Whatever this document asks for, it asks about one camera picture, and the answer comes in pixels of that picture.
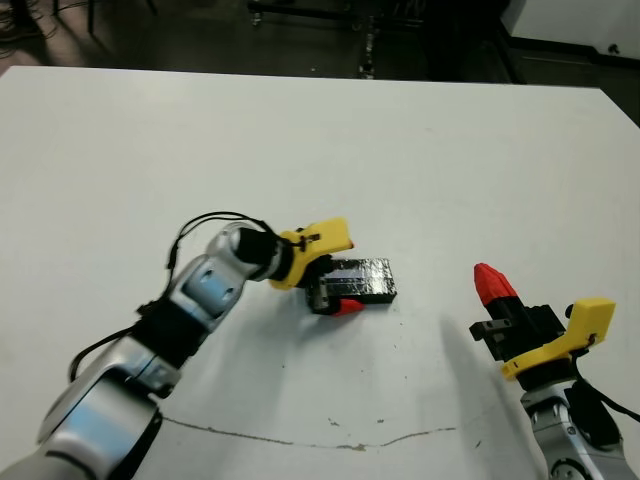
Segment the white tabletop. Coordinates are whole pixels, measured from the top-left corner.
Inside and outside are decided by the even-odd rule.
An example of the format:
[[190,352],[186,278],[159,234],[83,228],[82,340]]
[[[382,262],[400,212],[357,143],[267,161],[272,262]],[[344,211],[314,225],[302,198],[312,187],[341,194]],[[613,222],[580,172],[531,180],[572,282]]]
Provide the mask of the white tabletop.
[[398,297],[327,321],[249,284],[162,405],[202,430],[166,423],[139,479],[543,477],[520,387],[467,330],[477,262],[559,315],[616,300],[584,375],[640,410],[640,131],[600,91],[13,67],[0,106],[0,466],[32,451],[70,358],[159,293],[178,226],[216,209],[343,215],[348,255],[389,258]]

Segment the black cable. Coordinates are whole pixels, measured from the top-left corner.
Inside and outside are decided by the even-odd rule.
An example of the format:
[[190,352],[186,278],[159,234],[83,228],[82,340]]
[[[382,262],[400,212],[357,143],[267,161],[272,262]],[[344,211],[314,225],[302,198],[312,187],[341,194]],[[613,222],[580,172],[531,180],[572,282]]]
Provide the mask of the black cable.
[[[166,295],[169,293],[169,290],[171,289],[171,283],[173,282],[173,276],[175,273],[176,265],[178,263],[178,250],[180,248],[180,241],[184,237],[189,235],[191,232],[193,232],[200,225],[207,222],[211,222],[213,220],[227,220],[227,221],[247,220],[252,223],[255,223],[257,226],[262,228],[265,232],[276,235],[275,232],[271,229],[269,225],[267,225],[266,222],[262,220],[257,220],[255,218],[249,217],[242,213],[218,211],[218,212],[204,213],[202,215],[198,215],[197,217],[192,218],[180,228],[180,230],[178,231],[178,235],[176,236],[175,240],[171,244],[171,248],[169,249],[169,255],[168,255],[167,264],[166,264],[166,269],[169,271],[167,285],[164,288],[159,299],[166,297]],[[131,333],[132,328],[133,327],[128,327],[123,330],[119,330],[115,333],[112,333],[111,335],[104,337],[102,340],[94,343],[93,345],[89,345],[87,348],[79,352],[69,364],[69,372],[68,372],[69,382],[73,382],[77,378],[78,367],[80,366],[80,362],[82,362],[82,360],[89,353],[94,351],[96,348],[99,348],[109,342],[112,342],[114,340],[124,337],[125,335],[128,335],[129,333]]]
[[169,272],[167,275],[167,284],[162,294],[160,295],[160,298],[166,297],[166,295],[169,293],[169,290],[171,288],[171,283],[173,282],[176,265],[178,263],[178,250],[180,248],[180,241],[182,241],[184,237],[189,235],[200,225],[207,222],[211,222],[213,220],[227,220],[227,221],[246,220],[246,221],[255,223],[258,227],[262,228],[265,232],[278,237],[278,235],[276,235],[276,233],[271,229],[271,227],[263,220],[258,220],[256,218],[249,217],[247,215],[244,215],[238,212],[220,210],[215,212],[203,213],[202,215],[198,215],[197,217],[192,218],[191,220],[186,222],[182,226],[182,228],[180,228],[180,230],[178,231],[178,235],[176,236],[175,240],[173,241],[173,244],[171,245],[171,248],[169,249],[169,255],[167,257],[167,264],[166,264],[166,269]]
[[580,373],[580,371],[578,370],[578,358],[586,355],[589,350],[587,348],[583,348],[582,350],[577,350],[575,352],[572,352],[572,356],[573,356],[573,372],[577,378],[577,380],[579,382],[582,382],[583,385],[585,385],[589,390],[591,390],[595,396],[605,405],[607,405],[611,410],[615,410],[618,413],[623,413],[631,418],[633,418],[636,422],[640,422],[640,415],[637,414],[636,412],[634,412],[633,410],[629,410],[626,407],[623,407],[622,405],[620,405],[619,403],[614,402],[612,399],[610,399],[609,397],[607,397],[604,393],[602,393],[600,390],[598,390],[597,388],[595,388],[593,385],[591,385],[589,382],[587,382],[585,380],[585,378],[582,376],[582,374]]
[[78,377],[78,367],[80,366],[80,362],[82,362],[84,357],[89,355],[96,348],[99,348],[102,345],[105,345],[109,342],[117,340],[118,338],[122,338],[128,333],[131,333],[131,328],[132,327],[127,327],[122,330],[118,330],[117,332],[112,333],[107,337],[104,337],[102,340],[97,341],[93,345],[89,345],[87,348],[85,348],[84,350],[79,352],[75,357],[73,357],[73,360],[71,360],[71,363],[69,364],[69,383],[73,382]]

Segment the yellow plastic part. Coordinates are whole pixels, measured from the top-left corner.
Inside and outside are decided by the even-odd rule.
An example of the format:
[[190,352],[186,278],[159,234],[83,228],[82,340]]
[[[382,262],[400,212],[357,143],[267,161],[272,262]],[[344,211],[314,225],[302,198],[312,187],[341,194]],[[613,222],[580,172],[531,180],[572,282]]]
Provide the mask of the yellow plastic part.
[[302,279],[307,265],[316,258],[353,248],[353,243],[349,238],[347,221],[342,217],[311,224],[300,232],[282,232],[280,236],[293,243],[299,242],[302,237],[307,239],[304,252],[301,248],[293,248],[293,262],[287,277],[280,281],[269,280],[272,287],[280,290],[289,290],[295,287]]
[[585,298],[573,305],[567,331],[539,348],[512,358],[502,366],[502,375],[516,375],[543,363],[571,358],[570,352],[604,341],[616,304],[606,298]]

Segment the red tip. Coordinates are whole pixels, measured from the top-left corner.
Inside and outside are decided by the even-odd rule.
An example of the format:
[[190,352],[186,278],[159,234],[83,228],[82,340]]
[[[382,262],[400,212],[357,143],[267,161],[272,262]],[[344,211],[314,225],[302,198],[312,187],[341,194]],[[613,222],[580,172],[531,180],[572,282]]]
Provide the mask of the red tip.
[[340,310],[334,313],[333,316],[340,317],[342,315],[347,315],[348,313],[359,312],[360,310],[364,310],[364,305],[359,301],[351,298],[341,298]]
[[518,296],[507,277],[486,263],[479,263],[473,267],[473,280],[485,307],[496,298]]

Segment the white wall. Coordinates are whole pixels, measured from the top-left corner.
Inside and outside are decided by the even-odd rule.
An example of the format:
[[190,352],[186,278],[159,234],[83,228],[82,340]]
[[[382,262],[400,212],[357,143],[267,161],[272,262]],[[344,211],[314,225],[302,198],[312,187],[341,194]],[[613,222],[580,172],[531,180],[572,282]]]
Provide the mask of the white wall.
[[595,47],[640,59],[640,0],[512,0],[502,17],[514,37]]

